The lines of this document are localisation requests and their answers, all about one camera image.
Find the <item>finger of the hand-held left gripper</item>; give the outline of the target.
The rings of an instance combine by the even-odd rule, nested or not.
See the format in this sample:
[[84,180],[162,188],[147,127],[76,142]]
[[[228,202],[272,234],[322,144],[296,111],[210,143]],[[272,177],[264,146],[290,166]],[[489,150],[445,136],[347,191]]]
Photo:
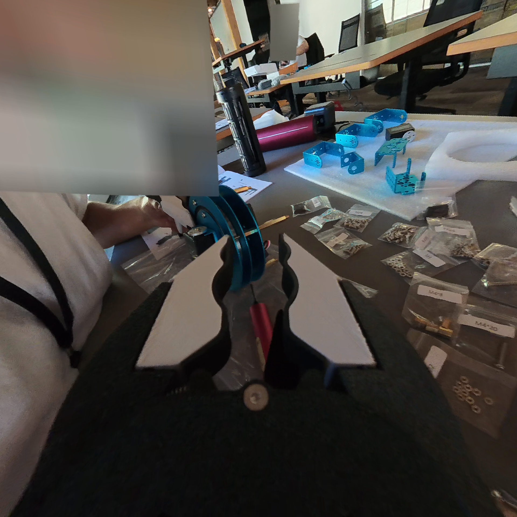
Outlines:
[[161,208],[174,220],[180,235],[193,227],[192,215],[179,197],[161,197]]

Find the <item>person's white shirt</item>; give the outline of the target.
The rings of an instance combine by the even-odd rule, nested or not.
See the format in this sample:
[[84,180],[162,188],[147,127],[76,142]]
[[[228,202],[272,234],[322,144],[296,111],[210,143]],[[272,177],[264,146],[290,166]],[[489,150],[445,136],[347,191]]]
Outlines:
[[1,292],[44,305],[45,321],[1,296],[1,516],[36,468],[78,371],[70,355],[96,324],[112,280],[82,222],[86,194],[1,192]]

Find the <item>white instruction sheet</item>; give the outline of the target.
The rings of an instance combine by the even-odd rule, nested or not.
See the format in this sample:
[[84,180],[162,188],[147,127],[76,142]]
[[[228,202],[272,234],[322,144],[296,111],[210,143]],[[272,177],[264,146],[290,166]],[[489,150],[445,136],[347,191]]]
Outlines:
[[170,228],[154,227],[142,233],[141,237],[157,260],[164,258],[185,245],[182,236],[173,232]]
[[225,171],[221,167],[218,167],[218,180],[220,186],[229,187],[246,203],[249,203],[253,197],[272,185],[271,182],[247,177],[236,172]]

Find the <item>person's left forearm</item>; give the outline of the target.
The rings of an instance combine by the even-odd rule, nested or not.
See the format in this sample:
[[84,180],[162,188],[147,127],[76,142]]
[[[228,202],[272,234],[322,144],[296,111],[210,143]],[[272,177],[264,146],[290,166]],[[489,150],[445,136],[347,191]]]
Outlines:
[[132,227],[131,200],[118,205],[94,201],[87,203],[82,222],[102,248],[108,249],[141,235]]

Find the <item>small blue metal bracket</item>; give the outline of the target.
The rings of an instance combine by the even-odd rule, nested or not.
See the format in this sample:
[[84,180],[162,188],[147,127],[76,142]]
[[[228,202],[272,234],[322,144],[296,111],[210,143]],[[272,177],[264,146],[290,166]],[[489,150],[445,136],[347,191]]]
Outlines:
[[345,152],[340,158],[341,167],[347,168],[350,175],[357,175],[365,170],[365,159],[357,152]]
[[377,166],[384,156],[392,156],[391,167],[395,167],[397,162],[397,153],[402,152],[402,154],[404,154],[407,144],[408,140],[404,138],[393,138],[385,141],[374,154],[374,166]]
[[418,177],[410,171],[411,158],[408,158],[406,170],[403,173],[395,173],[390,166],[386,166],[385,180],[393,193],[411,195],[423,189],[427,178],[426,172],[422,172]]

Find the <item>magenta metal cylinder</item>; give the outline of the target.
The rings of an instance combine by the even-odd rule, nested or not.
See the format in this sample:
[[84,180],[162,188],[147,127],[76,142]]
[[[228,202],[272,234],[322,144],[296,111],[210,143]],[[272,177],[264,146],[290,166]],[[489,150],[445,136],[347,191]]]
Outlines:
[[313,115],[295,118],[256,130],[262,152],[310,143],[317,139],[317,121]]

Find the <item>large blue U bracket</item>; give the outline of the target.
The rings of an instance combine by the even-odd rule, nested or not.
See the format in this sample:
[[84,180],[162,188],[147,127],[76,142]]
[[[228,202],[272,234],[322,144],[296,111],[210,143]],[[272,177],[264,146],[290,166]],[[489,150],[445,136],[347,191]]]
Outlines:
[[376,138],[384,129],[381,121],[374,122],[380,122],[380,124],[353,123],[346,126],[335,134],[335,142],[345,148],[357,148],[361,138]]
[[395,122],[398,125],[405,123],[408,113],[402,109],[385,108],[377,111],[364,119],[364,124],[373,126],[378,133],[384,129],[384,122]]
[[304,163],[308,166],[322,168],[323,156],[325,154],[339,157],[340,167],[346,167],[344,147],[336,142],[322,141],[321,143],[307,149],[302,153]]

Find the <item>person's left hand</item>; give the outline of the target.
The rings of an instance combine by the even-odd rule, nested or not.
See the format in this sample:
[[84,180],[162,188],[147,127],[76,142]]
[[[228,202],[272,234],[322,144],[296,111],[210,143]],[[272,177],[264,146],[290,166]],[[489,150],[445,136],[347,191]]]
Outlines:
[[131,200],[132,208],[132,227],[137,234],[154,227],[169,228],[177,232],[174,219],[169,216],[161,207],[160,203],[149,197],[138,197]]

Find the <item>pink screwdriver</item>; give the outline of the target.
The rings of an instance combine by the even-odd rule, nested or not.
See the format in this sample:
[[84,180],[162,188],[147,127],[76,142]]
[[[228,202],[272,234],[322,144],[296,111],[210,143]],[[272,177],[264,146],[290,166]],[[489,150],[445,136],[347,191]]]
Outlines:
[[267,306],[259,302],[255,295],[253,284],[250,284],[253,303],[249,312],[255,333],[257,351],[261,362],[262,370],[265,371],[271,340],[273,338],[273,326],[269,317]]

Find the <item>group of small screw bags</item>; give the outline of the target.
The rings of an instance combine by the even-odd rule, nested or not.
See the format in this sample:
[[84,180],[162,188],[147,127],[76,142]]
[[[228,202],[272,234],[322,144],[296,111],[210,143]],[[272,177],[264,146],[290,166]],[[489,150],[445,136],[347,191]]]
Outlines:
[[382,298],[402,310],[408,340],[423,358],[450,402],[454,414],[499,438],[516,402],[516,309],[475,299],[468,287],[437,276],[455,274],[460,256],[452,256],[428,227],[398,222],[377,241],[352,232],[367,218],[348,215],[331,221],[338,210],[303,223],[304,237],[327,249],[346,273],[373,281],[388,279]]

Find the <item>black servo with silver horn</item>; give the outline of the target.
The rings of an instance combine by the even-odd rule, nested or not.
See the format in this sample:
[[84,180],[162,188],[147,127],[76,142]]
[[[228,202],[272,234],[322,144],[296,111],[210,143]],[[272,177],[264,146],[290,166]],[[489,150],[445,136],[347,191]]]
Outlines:
[[184,239],[193,259],[197,258],[206,250],[206,231],[203,225],[195,226],[184,233]]

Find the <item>white foam cutout frame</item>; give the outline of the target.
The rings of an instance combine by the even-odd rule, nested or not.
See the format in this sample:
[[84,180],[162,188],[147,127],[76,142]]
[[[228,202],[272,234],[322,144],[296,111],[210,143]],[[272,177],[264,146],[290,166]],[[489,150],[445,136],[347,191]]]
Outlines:
[[516,181],[516,129],[449,133],[425,166],[429,178]]

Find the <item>blue robot arm turntable base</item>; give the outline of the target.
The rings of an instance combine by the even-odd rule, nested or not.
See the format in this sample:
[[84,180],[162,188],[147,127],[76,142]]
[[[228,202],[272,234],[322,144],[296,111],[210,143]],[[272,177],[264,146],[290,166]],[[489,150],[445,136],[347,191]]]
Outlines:
[[236,292],[259,280],[266,268],[267,252],[250,204],[229,187],[221,185],[218,197],[188,197],[188,210],[193,227],[207,227],[206,250],[228,236],[233,254],[231,291]]

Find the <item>black patterned bottle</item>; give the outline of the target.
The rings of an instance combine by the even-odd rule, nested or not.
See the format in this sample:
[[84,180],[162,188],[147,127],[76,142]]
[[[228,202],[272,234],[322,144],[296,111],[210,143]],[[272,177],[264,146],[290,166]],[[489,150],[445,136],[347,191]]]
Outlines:
[[216,92],[216,98],[229,122],[244,174],[256,177],[266,172],[266,164],[242,83],[230,76],[224,80],[224,87]]

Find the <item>orange-edged grey table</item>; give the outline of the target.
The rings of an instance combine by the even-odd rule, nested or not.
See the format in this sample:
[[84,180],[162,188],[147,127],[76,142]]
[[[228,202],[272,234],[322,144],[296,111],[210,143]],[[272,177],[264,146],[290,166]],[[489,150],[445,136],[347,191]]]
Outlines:
[[516,14],[451,43],[447,55],[495,49],[488,79],[510,78],[499,116],[516,116]]
[[229,68],[231,63],[239,58],[245,58],[247,54],[251,51],[259,48],[265,43],[265,39],[262,38],[258,41],[255,41],[249,45],[245,45],[244,47],[239,47],[228,54],[222,55],[212,62],[212,67],[217,68],[218,66],[224,66],[225,68]]
[[359,72],[385,63],[405,65],[398,108],[415,112],[417,74],[422,68],[422,56],[445,42],[445,38],[482,17],[482,10],[457,16],[447,21],[412,30],[380,41],[334,55],[318,64],[290,75],[281,85],[325,78],[348,72]]

